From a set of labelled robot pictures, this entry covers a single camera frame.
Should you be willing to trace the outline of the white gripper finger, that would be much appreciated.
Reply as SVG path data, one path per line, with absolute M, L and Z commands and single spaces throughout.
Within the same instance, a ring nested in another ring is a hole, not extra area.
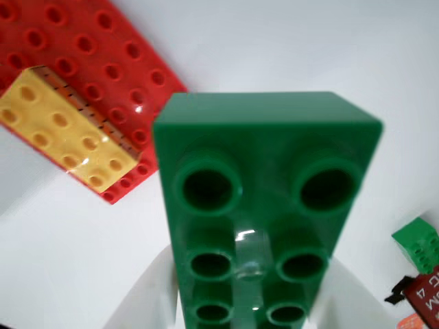
M 171 246 L 168 245 L 136 281 L 104 327 L 173 328 L 177 302 L 176 268 Z
M 394 328 L 395 320 L 338 259 L 332 258 L 307 318 L 307 327 Z

